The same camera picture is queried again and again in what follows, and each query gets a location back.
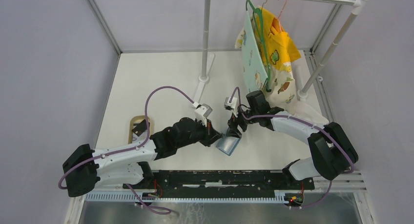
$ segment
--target yellow garment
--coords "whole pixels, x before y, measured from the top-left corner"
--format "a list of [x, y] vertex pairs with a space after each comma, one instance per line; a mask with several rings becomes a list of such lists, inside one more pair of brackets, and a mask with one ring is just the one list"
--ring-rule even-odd
[[256, 16], [257, 28], [254, 30], [257, 46], [266, 67], [266, 56], [270, 64], [269, 88], [272, 92], [264, 91], [271, 107], [280, 107], [294, 114], [296, 104], [296, 86], [292, 74], [291, 63], [299, 59], [300, 53], [280, 25], [279, 20], [266, 9], [262, 10], [263, 36], [266, 54], [261, 44], [258, 31], [261, 31], [259, 18]]

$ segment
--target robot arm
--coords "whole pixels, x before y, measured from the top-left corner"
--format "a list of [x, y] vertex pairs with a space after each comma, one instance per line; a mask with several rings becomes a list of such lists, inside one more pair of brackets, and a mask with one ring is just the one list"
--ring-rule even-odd
[[96, 159], [67, 175], [69, 197], [86, 194], [101, 186], [145, 182], [145, 178], [152, 175], [148, 162], [172, 156], [177, 149], [193, 143], [210, 146], [222, 138], [207, 119], [211, 108], [205, 104], [196, 104], [196, 107], [195, 120], [182, 118], [173, 126], [153, 134], [144, 145], [139, 141], [112, 149], [94, 150], [88, 144], [79, 146], [63, 164], [65, 173], [82, 161]]
[[248, 124], [259, 123], [262, 127], [288, 134], [309, 146], [311, 157], [296, 160], [283, 169], [296, 181], [315, 176], [333, 180], [350, 166], [337, 147], [329, 147], [332, 141], [321, 130], [328, 132], [339, 143], [352, 163], [358, 161], [356, 151], [339, 124], [331, 122], [327, 125], [311, 124], [309, 127], [305, 125], [308, 122], [295, 118], [284, 109], [271, 108], [261, 91], [251, 92], [246, 98], [250, 105], [246, 111], [236, 108], [236, 98], [231, 102], [229, 99], [225, 101], [225, 108], [233, 112], [228, 121], [228, 130], [217, 147], [227, 155], [232, 154], [241, 139], [242, 133], [238, 127], [245, 132]]

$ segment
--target cartoon print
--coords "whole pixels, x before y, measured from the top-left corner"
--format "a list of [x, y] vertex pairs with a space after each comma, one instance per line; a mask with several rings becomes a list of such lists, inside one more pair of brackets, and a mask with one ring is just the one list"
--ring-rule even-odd
[[261, 90], [263, 88], [263, 84], [262, 84], [262, 81], [260, 80], [260, 73], [259, 72], [256, 72], [254, 74], [254, 81], [256, 82], [257, 88], [259, 88], [259, 90]]
[[246, 31], [243, 30], [243, 45], [244, 46], [246, 45], [246, 39], [247, 39], [247, 37], [246, 37]]
[[275, 50], [271, 55], [270, 55], [270, 61], [272, 62], [272, 64], [276, 64], [276, 62], [279, 60], [279, 53], [277, 52], [277, 50]]
[[279, 90], [277, 90], [277, 93], [280, 94], [281, 92], [286, 91], [290, 85], [290, 81], [293, 81], [293, 79], [287, 77], [285, 83], [282, 84]]
[[293, 97], [295, 97], [295, 95], [290, 95], [289, 99], [282, 101], [282, 103], [290, 103], [293, 100]]
[[292, 72], [292, 66], [290, 65], [290, 62], [286, 62], [286, 63], [284, 63], [284, 64], [281, 64], [280, 66], [279, 66], [279, 68], [276, 68], [277, 70], [279, 70], [279, 71], [286, 71], [286, 72], [288, 72], [288, 73], [290, 73], [290, 72]]
[[251, 64], [251, 58], [253, 57], [253, 50], [250, 50], [250, 60], [248, 61], [248, 65], [250, 66]]

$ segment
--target gray wall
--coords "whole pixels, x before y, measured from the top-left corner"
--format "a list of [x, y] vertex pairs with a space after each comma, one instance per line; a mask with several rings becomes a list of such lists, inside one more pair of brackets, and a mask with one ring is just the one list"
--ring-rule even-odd
[[62, 223], [62, 163], [96, 141], [116, 59], [86, 0], [0, 0], [0, 223]]
[[[341, 11], [319, 55], [349, 12]], [[413, 0], [372, 0], [323, 72], [334, 116], [359, 153], [378, 223], [414, 218], [413, 12]]]
[[[96, 0], [123, 51], [201, 49], [204, 0]], [[252, 0], [255, 6], [265, 0]], [[279, 15], [285, 0], [265, 7]], [[282, 23], [298, 47], [311, 47], [332, 4], [289, 0]], [[234, 48], [246, 0], [211, 0], [211, 49]]]

